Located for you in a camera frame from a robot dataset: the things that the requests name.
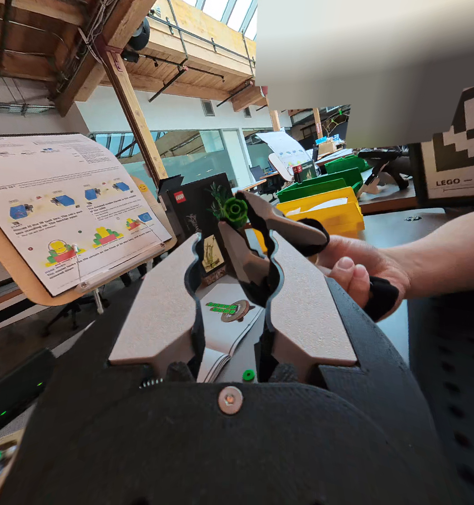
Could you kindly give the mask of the person's right hand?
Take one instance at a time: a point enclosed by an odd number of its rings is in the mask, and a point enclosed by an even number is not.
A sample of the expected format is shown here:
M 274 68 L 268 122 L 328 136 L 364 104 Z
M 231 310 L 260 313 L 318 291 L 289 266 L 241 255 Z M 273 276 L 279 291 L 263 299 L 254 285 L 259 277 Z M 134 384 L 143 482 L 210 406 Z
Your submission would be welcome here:
M 328 246 L 317 255 L 315 265 L 337 281 L 361 308 L 371 297 L 370 276 L 389 281 L 399 294 L 394 306 L 380 318 L 383 320 L 398 309 L 410 287 L 410 278 L 393 253 L 393 249 L 377 249 L 358 239 L 332 235 Z

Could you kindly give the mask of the instruction booklet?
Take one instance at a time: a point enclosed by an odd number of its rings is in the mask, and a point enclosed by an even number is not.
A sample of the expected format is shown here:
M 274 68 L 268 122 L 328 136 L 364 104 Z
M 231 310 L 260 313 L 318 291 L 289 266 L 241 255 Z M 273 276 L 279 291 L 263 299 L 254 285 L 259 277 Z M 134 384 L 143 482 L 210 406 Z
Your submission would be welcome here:
M 214 382 L 264 311 L 239 283 L 214 283 L 200 300 L 205 349 L 196 381 Z

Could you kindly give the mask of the black framed marker sign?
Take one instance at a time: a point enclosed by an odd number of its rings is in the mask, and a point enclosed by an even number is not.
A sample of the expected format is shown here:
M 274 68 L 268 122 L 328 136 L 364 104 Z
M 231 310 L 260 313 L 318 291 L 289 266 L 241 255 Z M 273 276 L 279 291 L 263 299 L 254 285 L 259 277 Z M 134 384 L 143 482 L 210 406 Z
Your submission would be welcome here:
M 474 87 L 463 90 L 447 132 L 409 145 L 420 207 L 474 206 Z

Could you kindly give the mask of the grey desk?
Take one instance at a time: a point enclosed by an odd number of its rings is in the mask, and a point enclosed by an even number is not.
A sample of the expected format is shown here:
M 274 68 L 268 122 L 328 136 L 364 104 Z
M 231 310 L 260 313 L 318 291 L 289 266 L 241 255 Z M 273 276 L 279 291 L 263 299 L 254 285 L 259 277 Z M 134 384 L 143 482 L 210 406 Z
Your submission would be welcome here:
M 391 249 L 401 245 L 413 243 L 428 236 L 443 224 L 460 217 L 448 214 L 441 210 L 421 210 L 417 212 L 399 211 L 395 213 L 367 216 L 365 218 L 366 230 L 361 232 L 362 240 L 377 249 Z M 222 278 L 216 283 L 237 283 L 229 277 Z M 254 344 L 259 341 L 263 331 L 265 311 L 256 320 L 251 330 L 242 339 L 233 357 L 226 363 L 221 372 L 222 380 L 239 381 L 246 369 L 256 370 L 253 353 Z M 386 319 L 380 320 L 379 327 L 390 338 L 406 364 L 409 359 L 409 329 L 407 308 L 398 309 Z

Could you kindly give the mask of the yellow storage bin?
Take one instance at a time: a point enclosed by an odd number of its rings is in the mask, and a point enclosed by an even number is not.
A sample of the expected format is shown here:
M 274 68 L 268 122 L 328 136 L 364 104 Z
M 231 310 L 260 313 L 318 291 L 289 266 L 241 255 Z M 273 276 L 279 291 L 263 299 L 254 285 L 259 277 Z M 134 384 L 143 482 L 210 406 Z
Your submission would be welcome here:
M 365 229 L 364 217 L 352 187 L 277 204 L 286 218 L 310 218 L 320 222 L 330 235 L 358 238 Z

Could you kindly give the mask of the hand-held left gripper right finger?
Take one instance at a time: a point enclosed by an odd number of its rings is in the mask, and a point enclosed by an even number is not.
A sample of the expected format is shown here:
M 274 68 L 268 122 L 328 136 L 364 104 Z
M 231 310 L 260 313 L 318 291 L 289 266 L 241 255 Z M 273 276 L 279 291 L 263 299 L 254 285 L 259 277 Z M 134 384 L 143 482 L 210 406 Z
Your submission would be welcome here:
M 358 359 L 326 276 L 278 232 L 270 237 L 278 287 L 267 301 L 257 382 L 269 381 L 272 359 L 293 365 L 299 382 L 329 382 L 329 372 L 357 374 Z

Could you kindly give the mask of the black ceiling speaker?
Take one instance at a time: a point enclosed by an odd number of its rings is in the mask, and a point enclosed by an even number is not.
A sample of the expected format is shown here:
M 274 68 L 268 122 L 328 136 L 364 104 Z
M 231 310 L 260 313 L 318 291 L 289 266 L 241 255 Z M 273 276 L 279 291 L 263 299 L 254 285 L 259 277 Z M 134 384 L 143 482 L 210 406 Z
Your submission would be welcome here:
M 132 37 L 128 41 L 128 45 L 135 51 L 144 49 L 150 39 L 150 24 L 148 18 L 145 17 L 138 29 L 136 29 Z

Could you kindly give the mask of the person's right forearm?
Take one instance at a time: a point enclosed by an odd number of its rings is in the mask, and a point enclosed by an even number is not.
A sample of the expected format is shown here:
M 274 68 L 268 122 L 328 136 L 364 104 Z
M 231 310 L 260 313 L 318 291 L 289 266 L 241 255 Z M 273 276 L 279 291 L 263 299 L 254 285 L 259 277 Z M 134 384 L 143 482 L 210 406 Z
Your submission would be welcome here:
M 474 212 L 413 243 L 387 249 L 405 273 L 405 298 L 474 290 Z

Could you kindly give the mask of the single green round brick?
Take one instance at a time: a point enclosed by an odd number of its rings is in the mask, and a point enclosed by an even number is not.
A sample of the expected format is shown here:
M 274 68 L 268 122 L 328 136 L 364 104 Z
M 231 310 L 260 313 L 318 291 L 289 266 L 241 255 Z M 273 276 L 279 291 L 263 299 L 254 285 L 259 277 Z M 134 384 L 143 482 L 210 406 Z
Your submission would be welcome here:
M 232 197 L 223 206 L 222 221 L 239 230 L 248 222 L 248 206 L 245 199 Z

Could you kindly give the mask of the black box with green light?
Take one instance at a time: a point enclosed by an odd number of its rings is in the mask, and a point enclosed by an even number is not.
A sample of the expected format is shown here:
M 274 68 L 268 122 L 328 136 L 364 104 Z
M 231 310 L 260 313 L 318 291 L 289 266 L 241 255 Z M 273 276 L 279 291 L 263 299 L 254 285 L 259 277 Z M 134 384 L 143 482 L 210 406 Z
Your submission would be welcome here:
M 0 379 L 0 430 L 42 394 L 55 362 L 51 350 L 42 349 Z

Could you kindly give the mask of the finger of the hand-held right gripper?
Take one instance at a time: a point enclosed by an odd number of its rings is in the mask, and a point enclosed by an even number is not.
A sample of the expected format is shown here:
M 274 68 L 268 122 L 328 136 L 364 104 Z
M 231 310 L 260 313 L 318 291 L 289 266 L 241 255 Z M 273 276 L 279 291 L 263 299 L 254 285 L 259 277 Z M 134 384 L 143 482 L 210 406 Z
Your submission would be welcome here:
M 269 259 L 254 254 L 244 237 L 226 221 L 219 221 L 218 228 L 247 298 L 253 304 L 266 307 L 278 288 L 278 269 Z
M 267 257 L 276 249 L 271 231 L 277 232 L 302 256 L 315 255 L 315 227 L 286 218 L 276 207 L 253 193 L 237 191 L 236 198 L 246 204 L 251 227 L 262 234 Z

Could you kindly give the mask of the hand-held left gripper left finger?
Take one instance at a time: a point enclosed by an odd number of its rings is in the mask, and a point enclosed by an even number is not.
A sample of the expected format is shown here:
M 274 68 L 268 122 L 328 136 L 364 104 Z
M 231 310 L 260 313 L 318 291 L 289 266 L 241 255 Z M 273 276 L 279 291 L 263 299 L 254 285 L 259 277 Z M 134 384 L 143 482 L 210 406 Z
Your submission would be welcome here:
M 173 362 L 197 378 L 205 350 L 201 304 L 203 238 L 195 233 L 144 278 L 109 355 L 111 365 L 147 364 L 165 378 Z

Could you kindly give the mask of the black office chair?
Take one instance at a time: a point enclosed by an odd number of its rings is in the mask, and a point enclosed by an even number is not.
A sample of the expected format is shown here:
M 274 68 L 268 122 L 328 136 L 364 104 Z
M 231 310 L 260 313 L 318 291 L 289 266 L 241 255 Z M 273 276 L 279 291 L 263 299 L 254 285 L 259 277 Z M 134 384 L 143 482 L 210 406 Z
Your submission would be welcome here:
M 44 326 L 41 336 L 43 338 L 47 337 L 50 334 L 51 326 L 54 325 L 55 322 L 57 322 L 59 319 L 66 317 L 70 318 L 72 330 L 76 330 L 78 328 L 77 314 L 81 312 L 81 307 L 83 305 L 91 304 L 95 304 L 97 313 L 101 314 L 103 310 L 109 306 L 109 301 L 102 297 L 98 289 L 92 294 L 87 294 L 77 298 L 76 300 L 64 306 L 63 309 L 59 311 L 57 315 Z

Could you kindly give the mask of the small dark set box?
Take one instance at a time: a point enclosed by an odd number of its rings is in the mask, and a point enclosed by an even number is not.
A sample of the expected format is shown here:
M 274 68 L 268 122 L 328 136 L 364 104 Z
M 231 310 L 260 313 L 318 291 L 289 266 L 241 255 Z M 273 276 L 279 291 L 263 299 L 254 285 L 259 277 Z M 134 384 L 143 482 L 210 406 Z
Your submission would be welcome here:
M 294 182 L 299 184 L 306 180 L 318 177 L 316 165 L 313 160 L 293 166 L 292 170 L 294 174 Z

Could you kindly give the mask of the green storage bin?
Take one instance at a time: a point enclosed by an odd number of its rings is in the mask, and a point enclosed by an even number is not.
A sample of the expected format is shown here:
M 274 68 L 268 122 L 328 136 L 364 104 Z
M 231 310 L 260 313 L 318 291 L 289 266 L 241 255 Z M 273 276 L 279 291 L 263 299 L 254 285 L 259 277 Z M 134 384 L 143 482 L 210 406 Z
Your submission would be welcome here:
M 343 170 L 341 172 L 320 175 L 295 182 L 277 192 L 280 203 L 307 198 L 321 193 L 350 187 L 357 193 L 363 185 L 363 179 L 358 168 Z
M 371 166 L 365 159 L 357 155 L 348 155 L 324 163 L 324 168 L 328 174 L 339 173 L 351 169 L 358 169 L 358 171 L 362 173 L 371 169 Z

